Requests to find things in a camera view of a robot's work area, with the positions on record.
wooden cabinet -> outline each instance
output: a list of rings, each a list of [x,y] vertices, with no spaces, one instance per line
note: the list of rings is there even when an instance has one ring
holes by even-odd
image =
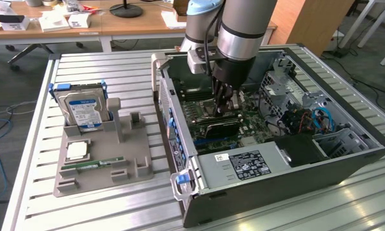
[[[269,44],[303,43],[321,55],[353,0],[279,0],[272,22],[279,28]]]

robotic arm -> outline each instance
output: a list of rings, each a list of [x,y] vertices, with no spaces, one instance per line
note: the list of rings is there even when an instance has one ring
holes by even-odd
[[[187,35],[193,73],[212,78],[215,115],[232,109],[237,91],[252,69],[277,0],[191,0]],[[217,46],[209,47],[217,35]]]

desk lamp base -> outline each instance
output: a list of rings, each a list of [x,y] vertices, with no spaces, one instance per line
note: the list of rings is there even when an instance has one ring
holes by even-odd
[[[135,18],[143,14],[143,8],[132,4],[128,4],[124,8],[124,5],[119,4],[109,8],[109,12],[120,18]]]

power supply label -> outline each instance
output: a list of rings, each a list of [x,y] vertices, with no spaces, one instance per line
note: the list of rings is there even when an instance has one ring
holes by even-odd
[[[265,160],[257,150],[231,155],[229,161],[240,180],[247,180],[271,173]]]

motherboard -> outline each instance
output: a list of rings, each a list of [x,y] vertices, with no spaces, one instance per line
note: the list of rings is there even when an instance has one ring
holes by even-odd
[[[237,109],[215,116],[213,99],[181,101],[193,143],[199,154],[264,143],[275,134],[265,124],[257,107],[257,96],[240,91]]]

